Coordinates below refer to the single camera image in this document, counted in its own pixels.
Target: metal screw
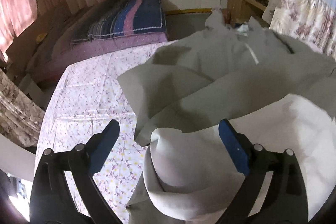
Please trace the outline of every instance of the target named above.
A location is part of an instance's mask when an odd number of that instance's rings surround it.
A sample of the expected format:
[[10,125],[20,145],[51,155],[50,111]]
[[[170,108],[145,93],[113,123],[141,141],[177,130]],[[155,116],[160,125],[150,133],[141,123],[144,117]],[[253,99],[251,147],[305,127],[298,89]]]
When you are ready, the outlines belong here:
[[75,146],[76,151],[82,151],[83,149],[84,149],[84,144],[83,143],[79,143]]
[[253,148],[254,148],[255,150],[257,150],[257,151],[261,151],[261,150],[263,150],[263,146],[260,145],[260,144],[258,144],[258,143],[256,143],[255,145],[253,145]]
[[292,149],[287,149],[286,150],[286,153],[290,156],[293,156],[294,155],[294,151]]
[[52,152],[51,148],[47,148],[46,150],[43,151],[43,154],[46,156],[49,155]]

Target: white floral fabric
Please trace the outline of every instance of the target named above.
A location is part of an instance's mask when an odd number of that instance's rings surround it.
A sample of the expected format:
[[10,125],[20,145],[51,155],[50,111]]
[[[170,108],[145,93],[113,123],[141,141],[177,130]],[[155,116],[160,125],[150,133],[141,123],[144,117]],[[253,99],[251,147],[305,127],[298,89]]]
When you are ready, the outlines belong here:
[[[54,152],[71,150],[103,131],[110,120],[117,120],[120,136],[101,172],[94,174],[94,180],[115,214],[123,223],[128,223],[125,205],[142,173],[146,148],[134,142],[137,118],[116,78],[145,63],[157,48],[170,43],[128,48],[69,66],[45,113],[35,171],[45,149],[52,148]],[[78,211],[88,215],[70,172],[66,172],[66,178]]]
[[323,0],[281,0],[270,29],[294,37],[336,60],[336,13]]

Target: wooden desk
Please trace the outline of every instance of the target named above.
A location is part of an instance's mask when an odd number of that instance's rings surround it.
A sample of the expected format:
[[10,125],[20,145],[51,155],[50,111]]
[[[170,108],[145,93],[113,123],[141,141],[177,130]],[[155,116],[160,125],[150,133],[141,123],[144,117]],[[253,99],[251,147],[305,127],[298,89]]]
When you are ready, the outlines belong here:
[[269,0],[227,0],[227,9],[231,14],[230,25],[248,21],[251,16],[262,17]]

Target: gray sheet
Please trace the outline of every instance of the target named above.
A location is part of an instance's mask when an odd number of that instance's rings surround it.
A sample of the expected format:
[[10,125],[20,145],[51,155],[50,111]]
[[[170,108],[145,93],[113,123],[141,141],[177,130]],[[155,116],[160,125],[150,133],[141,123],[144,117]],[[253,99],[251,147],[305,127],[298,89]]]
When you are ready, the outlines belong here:
[[[138,144],[148,145],[156,128],[195,132],[289,93],[335,116],[336,62],[295,39],[263,30],[253,18],[249,29],[248,37],[224,27],[197,32],[160,48],[118,78],[138,118]],[[129,203],[129,223],[181,223],[158,212],[146,193],[140,180]]]

